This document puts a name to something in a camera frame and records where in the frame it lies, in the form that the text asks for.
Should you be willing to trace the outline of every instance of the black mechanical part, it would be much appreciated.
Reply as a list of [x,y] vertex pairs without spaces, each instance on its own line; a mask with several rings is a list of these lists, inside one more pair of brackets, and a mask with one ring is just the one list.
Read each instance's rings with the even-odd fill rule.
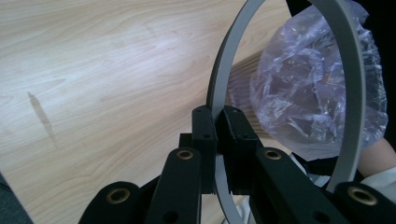
[[259,148],[250,196],[254,217],[265,223],[348,223],[282,150]]
[[200,223],[201,155],[191,147],[169,153],[145,223]]
[[252,159],[262,145],[258,135],[240,109],[227,105],[219,116],[217,132],[229,191],[234,195],[249,195],[254,176]]
[[203,194],[214,192],[218,138],[211,110],[206,105],[192,110],[191,146],[202,156],[201,187]]
[[139,195],[139,187],[132,183],[107,185],[90,202],[79,224],[143,223]]
[[396,223],[396,204],[369,186],[358,182],[341,183],[333,197],[351,223]]

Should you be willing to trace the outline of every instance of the brass insert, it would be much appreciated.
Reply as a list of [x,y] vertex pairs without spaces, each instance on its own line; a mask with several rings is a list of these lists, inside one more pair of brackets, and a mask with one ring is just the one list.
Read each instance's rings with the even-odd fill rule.
[[347,193],[351,198],[360,203],[366,205],[376,205],[378,203],[377,198],[365,189],[360,189],[357,187],[349,187]]

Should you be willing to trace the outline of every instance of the wooden table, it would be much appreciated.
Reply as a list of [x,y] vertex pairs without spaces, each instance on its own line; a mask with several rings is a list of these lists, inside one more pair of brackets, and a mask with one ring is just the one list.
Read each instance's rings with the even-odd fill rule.
[[[102,187],[161,172],[244,2],[0,2],[0,170],[34,223],[77,223]],[[289,17],[267,0],[235,63]],[[203,223],[221,220],[205,196]]]

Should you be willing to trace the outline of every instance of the clear plastic bag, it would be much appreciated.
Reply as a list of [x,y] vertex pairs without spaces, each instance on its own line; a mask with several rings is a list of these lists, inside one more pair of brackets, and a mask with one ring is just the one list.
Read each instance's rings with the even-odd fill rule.
[[[368,17],[347,1],[361,40],[366,72],[362,147],[386,129],[387,99],[380,58]],[[328,23],[313,6],[279,28],[250,80],[250,102],[263,129],[307,161],[338,156],[344,134],[346,90],[343,65]]]

